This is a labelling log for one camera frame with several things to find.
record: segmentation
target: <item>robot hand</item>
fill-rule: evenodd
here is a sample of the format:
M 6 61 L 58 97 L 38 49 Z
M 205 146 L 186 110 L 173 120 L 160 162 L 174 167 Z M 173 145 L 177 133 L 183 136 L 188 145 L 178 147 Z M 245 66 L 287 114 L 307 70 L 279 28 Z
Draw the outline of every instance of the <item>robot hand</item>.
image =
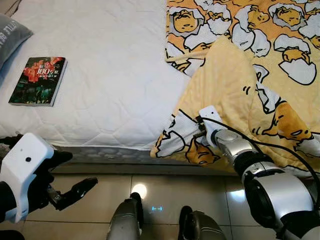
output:
M 252 141 L 235 129 L 229 130 L 213 106 L 199 113 L 197 120 L 203 123 L 200 129 L 205 128 L 207 142 L 228 158 L 241 177 L 252 217 L 261 226 L 274 229 L 278 239 L 319 240 L 319 196 L 314 204 L 305 185 L 277 167 L 256 145 L 267 144 Z M 300 156 L 292 154 L 310 169 L 319 189 L 313 169 Z
M 0 172 L 0 222 L 17 223 L 49 202 L 63 210 L 84 197 L 97 183 L 87 178 L 65 194 L 50 184 L 54 181 L 50 170 L 69 161 L 70 152 L 56 151 L 41 137 L 27 133 L 0 139 L 11 151 L 4 157 Z

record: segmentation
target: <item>blanket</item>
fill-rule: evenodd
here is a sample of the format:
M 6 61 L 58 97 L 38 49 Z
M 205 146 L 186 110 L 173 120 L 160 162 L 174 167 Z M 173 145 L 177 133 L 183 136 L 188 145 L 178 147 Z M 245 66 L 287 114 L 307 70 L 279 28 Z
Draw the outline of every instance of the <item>blanket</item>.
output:
M 166 61 L 192 76 L 151 151 L 233 171 L 206 145 L 195 117 L 214 105 L 248 137 L 287 147 L 320 172 L 320 2 L 169 0 Z M 308 176 L 288 152 L 261 147 L 278 166 Z

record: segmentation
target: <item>black cable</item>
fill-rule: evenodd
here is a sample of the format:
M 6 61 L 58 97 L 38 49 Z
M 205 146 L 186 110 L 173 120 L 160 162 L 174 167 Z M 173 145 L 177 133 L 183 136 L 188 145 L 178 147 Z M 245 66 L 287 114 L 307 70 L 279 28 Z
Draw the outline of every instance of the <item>black cable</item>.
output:
M 273 148 L 279 148 L 279 149 L 287 151 L 288 153 L 292 154 L 294 157 L 299 159 L 299 161 L 309 170 L 310 174 L 312 175 L 312 177 L 313 177 L 313 179 L 315 181 L 317 197 L 316 197 L 316 202 L 314 204 L 314 208 L 317 209 L 317 210 L 320 208 L 320 194 L 319 194 L 320 193 L 320 179 L 319 179 L 318 175 L 316 174 L 315 170 L 300 155 L 298 155 L 296 152 L 292 151 L 291 149 L 289 149 L 289 148 L 287 148 L 285 146 L 252 140 L 251 138 L 249 138 L 246 135 L 244 135 L 242 132 L 240 132 L 240 131 L 234 129 L 233 127 L 230 127 L 230 126 L 228 126 L 228 125 L 226 125 L 226 124 L 224 124 L 222 122 L 219 122 L 219 121 L 213 120 L 211 118 L 207 118 L 207 117 L 202 117 L 202 119 L 211 121 L 211 122 L 219 124 L 221 126 L 224 126 L 225 128 L 227 128 L 227 129 L 229 129 L 229 130 L 241 135 L 244 139 L 246 139 L 250 143 L 252 143 L 252 145 L 254 145 L 254 147 L 256 147 L 256 144 L 258 144 L 258 145 L 264 145 L 264 146 L 273 147 Z

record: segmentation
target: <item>mattress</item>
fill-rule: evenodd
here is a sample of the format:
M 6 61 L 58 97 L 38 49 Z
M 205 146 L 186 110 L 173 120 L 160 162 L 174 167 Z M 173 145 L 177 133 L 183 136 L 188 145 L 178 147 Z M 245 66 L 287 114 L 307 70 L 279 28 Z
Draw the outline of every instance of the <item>mattress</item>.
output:
M 0 72 L 0 137 L 39 134 L 61 147 L 150 150 L 189 77 L 165 59 L 164 0 L 23 0 L 34 32 Z M 66 57 L 53 107 L 12 106 L 29 57 Z

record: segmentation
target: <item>pillow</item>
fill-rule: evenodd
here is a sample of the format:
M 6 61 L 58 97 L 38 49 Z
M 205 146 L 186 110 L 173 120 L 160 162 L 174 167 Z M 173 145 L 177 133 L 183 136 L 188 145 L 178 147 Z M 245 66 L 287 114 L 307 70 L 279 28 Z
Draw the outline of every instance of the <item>pillow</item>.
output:
M 25 26 L 0 13 L 0 70 L 17 47 L 32 34 Z
M 18 9 L 21 0 L 0 0 L 0 14 L 12 16 Z

